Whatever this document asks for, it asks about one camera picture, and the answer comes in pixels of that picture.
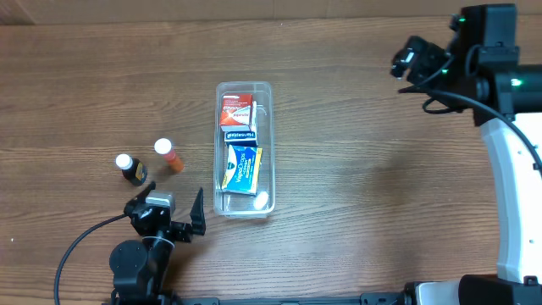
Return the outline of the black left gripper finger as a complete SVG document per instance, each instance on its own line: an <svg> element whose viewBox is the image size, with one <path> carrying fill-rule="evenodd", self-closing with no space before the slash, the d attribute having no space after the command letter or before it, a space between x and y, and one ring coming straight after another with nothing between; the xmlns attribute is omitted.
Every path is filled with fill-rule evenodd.
<svg viewBox="0 0 542 305"><path fill-rule="evenodd" d="M135 199L136 200L145 200L147 198L147 196L150 194L150 192L155 190L155 189L156 189L156 182L152 181L148 186L146 186L146 188L142 192L140 192L135 197Z"/></svg>
<svg viewBox="0 0 542 305"><path fill-rule="evenodd" d="M192 205L190 217L192 234L204 236L206 233L206 219L204 214L203 189L200 188Z"/></svg>

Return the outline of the blue yellow VapoDrops box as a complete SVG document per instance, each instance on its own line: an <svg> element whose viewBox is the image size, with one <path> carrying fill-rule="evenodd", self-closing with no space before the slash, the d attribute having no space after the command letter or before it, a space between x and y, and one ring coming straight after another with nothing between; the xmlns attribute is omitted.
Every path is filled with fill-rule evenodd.
<svg viewBox="0 0 542 305"><path fill-rule="evenodd" d="M254 196L263 150L259 147L228 146L227 164L221 190Z"/></svg>

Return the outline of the clear plastic container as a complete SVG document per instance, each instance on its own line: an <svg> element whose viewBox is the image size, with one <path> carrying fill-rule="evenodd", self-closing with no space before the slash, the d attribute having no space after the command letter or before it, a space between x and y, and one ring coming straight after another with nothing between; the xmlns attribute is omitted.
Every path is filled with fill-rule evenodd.
<svg viewBox="0 0 542 305"><path fill-rule="evenodd" d="M258 146L263 155L259 170L257 194L254 196L221 190L227 164L228 146L219 125L223 96L226 94L252 94L257 102ZM274 92L265 81L223 82L216 89L213 204L217 214L238 218L264 218L275 207L275 150L274 150Z"/></svg>

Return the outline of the white blue Hansaplast box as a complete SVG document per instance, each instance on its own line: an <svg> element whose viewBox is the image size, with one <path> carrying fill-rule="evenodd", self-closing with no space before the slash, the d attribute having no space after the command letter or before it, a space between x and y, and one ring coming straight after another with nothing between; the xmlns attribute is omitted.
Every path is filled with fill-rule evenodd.
<svg viewBox="0 0 542 305"><path fill-rule="evenodd" d="M224 142L227 145L244 147L258 146L257 131L257 102L252 103L252 118L249 131L228 131L224 133Z"/></svg>

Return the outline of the red Panadol box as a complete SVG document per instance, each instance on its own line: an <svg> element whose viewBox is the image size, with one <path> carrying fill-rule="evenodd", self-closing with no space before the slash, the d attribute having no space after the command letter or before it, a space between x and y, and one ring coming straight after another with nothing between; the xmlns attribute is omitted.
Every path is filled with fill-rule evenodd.
<svg viewBox="0 0 542 305"><path fill-rule="evenodd" d="M224 132L250 131L252 124L252 94L223 96L219 125Z"/></svg>

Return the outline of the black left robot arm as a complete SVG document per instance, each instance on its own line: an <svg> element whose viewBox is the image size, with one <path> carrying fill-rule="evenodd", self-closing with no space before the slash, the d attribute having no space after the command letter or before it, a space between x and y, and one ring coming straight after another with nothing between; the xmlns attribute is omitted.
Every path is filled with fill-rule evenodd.
<svg viewBox="0 0 542 305"><path fill-rule="evenodd" d="M180 304L172 291L163 289L171 254L178 242L190 243L206 232L203 190L192 205L189 223L172 220L174 193L149 184L124 206L124 216L141 237L119 243L111 252L112 304Z"/></svg>

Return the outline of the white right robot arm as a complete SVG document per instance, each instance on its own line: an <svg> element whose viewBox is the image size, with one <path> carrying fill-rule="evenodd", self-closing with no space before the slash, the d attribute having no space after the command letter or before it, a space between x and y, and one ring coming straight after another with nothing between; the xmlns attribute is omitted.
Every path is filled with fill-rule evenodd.
<svg viewBox="0 0 542 305"><path fill-rule="evenodd" d="M450 22L439 47L411 36L391 74L426 96L423 110L473 112L495 180L499 252L494 274L412 282L380 304L509 304L541 301L541 68L521 64L512 3L468 6Z"/></svg>

